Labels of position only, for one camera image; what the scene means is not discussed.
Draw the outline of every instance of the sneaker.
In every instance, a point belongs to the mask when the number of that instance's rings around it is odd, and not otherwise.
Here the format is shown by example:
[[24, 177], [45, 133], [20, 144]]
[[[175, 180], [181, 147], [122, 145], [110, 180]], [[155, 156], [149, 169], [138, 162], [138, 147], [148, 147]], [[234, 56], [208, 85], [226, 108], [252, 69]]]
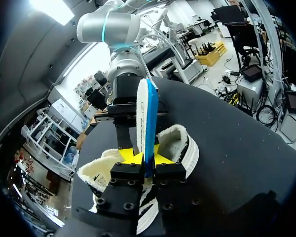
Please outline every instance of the sneaker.
[[[157, 138], [159, 141], [157, 153], [173, 162], [180, 161], [186, 169], [185, 177], [187, 178], [197, 164], [199, 150], [196, 142], [189, 136], [185, 127], [173, 125], [160, 132]], [[79, 169], [78, 176], [89, 185], [94, 193], [94, 205], [89, 211], [96, 213], [96, 199], [101, 196], [108, 185], [111, 179], [110, 170], [118, 161], [124, 161], [119, 151], [117, 149], [107, 150], [102, 153], [101, 158]], [[137, 234], [140, 234], [151, 225], [158, 212], [155, 185], [152, 184], [152, 178], [146, 178], [140, 200]]]

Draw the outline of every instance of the ceiling light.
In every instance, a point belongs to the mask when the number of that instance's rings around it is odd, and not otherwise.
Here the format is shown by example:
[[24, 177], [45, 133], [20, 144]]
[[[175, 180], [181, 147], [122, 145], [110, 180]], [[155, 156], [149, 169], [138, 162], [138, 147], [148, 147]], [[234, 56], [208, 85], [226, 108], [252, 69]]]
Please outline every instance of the ceiling light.
[[70, 65], [70, 67], [67, 69], [67, 71], [64, 73], [63, 77], [67, 76], [68, 73], [71, 71], [72, 68], [74, 68], [74, 66], [80, 61], [80, 59], [90, 50], [93, 48], [93, 46], [95, 46], [96, 43], [92, 43], [89, 47], [87, 47], [87, 49], [85, 51], [83, 51], [82, 54], [79, 55], [79, 57], [77, 57], [77, 59]]
[[22, 195], [21, 195], [21, 193], [20, 193], [20, 191], [18, 190], [18, 188], [16, 187], [15, 184], [13, 184], [13, 187], [14, 187], [15, 191], [18, 193], [18, 195], [19, 195], [21, 198], [23, 198]]
[[63, 26], [74, 17], [74, 14], [63, 0], [30, 0], [30, 3], [37, 10], [54, 18]]

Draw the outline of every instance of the shoe insole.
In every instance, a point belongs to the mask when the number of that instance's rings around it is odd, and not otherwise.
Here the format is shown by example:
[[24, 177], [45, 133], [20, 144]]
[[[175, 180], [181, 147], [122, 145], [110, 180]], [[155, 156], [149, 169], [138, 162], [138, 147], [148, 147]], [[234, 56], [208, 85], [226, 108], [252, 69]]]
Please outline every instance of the shoe insole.
[[145, 175], [152, 175], [153, 146], [158, 112], [158, 95], [148, 79], [139, 82], [136, 102], [137, 146], [144, 153]]

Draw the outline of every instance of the white wall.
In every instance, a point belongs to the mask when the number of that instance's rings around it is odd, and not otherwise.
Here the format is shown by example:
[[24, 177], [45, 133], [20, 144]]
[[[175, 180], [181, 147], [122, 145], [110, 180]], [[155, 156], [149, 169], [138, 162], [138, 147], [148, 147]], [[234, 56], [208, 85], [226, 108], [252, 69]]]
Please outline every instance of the white wall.
[[214, 6], [209, 0], [188, 1], [188, 4], [199, 17], [213, 23], [211, 12], [214, 11]]
[[228, 6], [228, 4], [225, 2], [225, 0], [211, 0], [211, 3], [214, 6], [214, 8]]
[[71, 69], [61, 85], [72, 90], [86, 77], [96, 74], [99, 70], [106, 71], [110, 63], [110, 50], [106, 43], [98, 43], [90, 49]]
[[193, 16], [196, 15], [196, 13], [185, 0], [175, 0], [167, 6], [167, 9], [170, 21], [177, 24], [182, 23], [184, 27], [188, 27], [195, 23]]
[[53, 88], [48, 96], [52, 104], [62, 99], [81, 118], [83, 114], [79, 108], [80, 97], [74, 92], [74, 88], [87, 76], [96, 74], [99, 70], [107, 71], [110, 64], [110, 50], [106, 43], [98, 43], [90, 49], [67, 74], [62, 83]]

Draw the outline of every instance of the white cabinet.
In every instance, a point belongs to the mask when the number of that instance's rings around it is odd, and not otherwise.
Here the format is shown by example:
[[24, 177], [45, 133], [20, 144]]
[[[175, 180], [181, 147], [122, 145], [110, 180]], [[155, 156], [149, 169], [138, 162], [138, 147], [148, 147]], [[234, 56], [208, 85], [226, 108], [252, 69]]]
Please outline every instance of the white cabinet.
[[77, 115], [62, 99], [58, 99], [51, 105], [50, 112], [59, 119], [63, 119], [76, 133], [80, 134], [83, 132], [83, 119]]
[[95, 112], [97, 112], [97, 109], [90, 105], [88, 109], [84, 112], [84, 115], [86, 115], [88, 119], [92, 119]]

